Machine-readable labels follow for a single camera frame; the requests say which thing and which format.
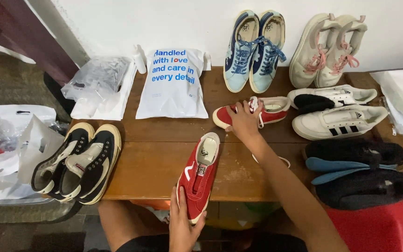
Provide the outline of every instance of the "black stripe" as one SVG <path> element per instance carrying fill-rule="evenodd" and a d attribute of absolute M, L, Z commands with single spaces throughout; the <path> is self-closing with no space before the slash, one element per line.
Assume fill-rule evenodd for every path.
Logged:
<path fill-rule="evenodd" d="M 339 129 L 342 132 L 342 134 L 347 134 L 346 127 L 339 127 Z"/>
<path fill-rule="evenodd" d="M 336 129 L 329 129 L 333 136 L 339 135 Z"/>
<path fill-rule="evenodd" d="M 349 126 L 352 130 L 352 132 L 359 132 L 359 129 L 357 129 L 357 126 Z"/>

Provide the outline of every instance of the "blue shoelace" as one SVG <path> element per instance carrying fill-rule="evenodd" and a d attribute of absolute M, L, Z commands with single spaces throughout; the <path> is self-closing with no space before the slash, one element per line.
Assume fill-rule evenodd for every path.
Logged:
<path fill-rule="evenodd" d="M 248 65 L 248 61 L 249 61 L 249 57 L 251 55 L 251 53 L 253 52 L 253 45 L 261 43 L 262 41 L 264 41 L 264 36 L 260 36 L 257 39 L 248 42 L 248 41 L 244 41 L 241 40 L 241 36 L 239 35 L 238 40 L 239 42 L 239 49 L 238 51 L 238 55 L 236 56 L 236 60 L 234 60 L 234 65 L 235 67 L 233 67 L 233 74 L 246 74 L 246 69 L 247 69 L 247 65 Z M 250 50 L 244 50 L 241 49 L 243 46 L 248 47 Z"/>
<path fill-rule="evenodd" d="M 261 69 L 262 73 L 259 73 L 259 75 L 267 75 L 273 71 L 273 64 L 276 60 L 276 56 L 279 56 L 282 61 L 287 60 L 287 58 L 285 57 L 281 49 L 279 49 L 278 46 L 274 45 L 269 39 L 264 38 L 262 43 L 265 43 L 262 46 L 270 46 L 271 48 L 270 50 L 265 50 L 265 57 L 263 61 L 264 67 L 263 69 Z"/>

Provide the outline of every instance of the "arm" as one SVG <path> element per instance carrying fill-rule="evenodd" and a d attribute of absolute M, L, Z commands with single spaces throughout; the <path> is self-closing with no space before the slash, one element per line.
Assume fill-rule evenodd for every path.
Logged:
<path fill-rule="evenodd" d="M 258 132 L 257 116 L 262 110 L 262 103 L 253 114 L 250 113 L 246 102 L 244 102 L 245 109 L 241 103 L 237 103 L 236 106 L 237 113 L 227 107 L 228 114 L 232 118 L 232 127 L 226 130 L 233 131 L 254 154 L 266 172 L 286 214 L 304 234 L 308 249 L 310 251 L 349 251 L 321 204 L 287 168 Z"/>

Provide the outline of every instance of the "red sneaker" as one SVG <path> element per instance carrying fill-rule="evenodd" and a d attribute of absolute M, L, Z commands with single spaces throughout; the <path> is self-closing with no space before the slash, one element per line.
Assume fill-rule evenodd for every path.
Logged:
<path fill-rule="evenodd" d="M 259 115 L 259 129 L 262 129 L 267 123 L 275 123 L 284 119 L 287 115 L 288 109 L 290 108 L 290 100 L 287 97 L 278 96 L 257 98 L 252 96 L 248 103 L 251 113 L 257 109 L 258 100 L 264 103 L 264 109 Z M 230 106 L 233 111 L 236 109 L 235 104 Z M 226 106 L 216 109 L 212 114 L 212 119 L 217 126 L 223 129 L 226 129 L 232 124 L 231 117 L 228 115 Z"/>
<path fill-rule="evenodd" d="M 216 133 L 202 136 L 192 151 L 177 183 L 176 199 L 180 205 L 180 186 L 184 187 L 189 223 L 195 224 L 206 209 L 219 164 L 220 139 Z"/>

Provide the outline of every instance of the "shoe label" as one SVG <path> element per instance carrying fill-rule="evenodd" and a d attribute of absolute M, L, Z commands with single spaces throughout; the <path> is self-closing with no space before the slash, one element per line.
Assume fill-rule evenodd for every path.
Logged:
<path fill-rule="evenodd" d="M 81 171 L 85 171 L 85 167 L 81 166 L 80 164 L 76 163 L 74 165 L 74 167 L 76 167 L 77 169 L 81 170 Z"/>
<path fill-rule="evenodd" d="M 207 157 L 207 156 L 209 155 L 209 153 L 205 150 L 204 147 L 202 147 L 202 148 L 201 148 L 200 155 L 202 155 L 202 156 L 204 156 L 204 157 Z"/>
<path fill-rule="evenodd" d="M 205 165 L 205 164 L 198 164 L 198 166 L 197 166 L 197 175 L 203 177 L 205 175 L 205 172 L 206 172 L 207 168 L 208 168 L 208 166 Z"/>

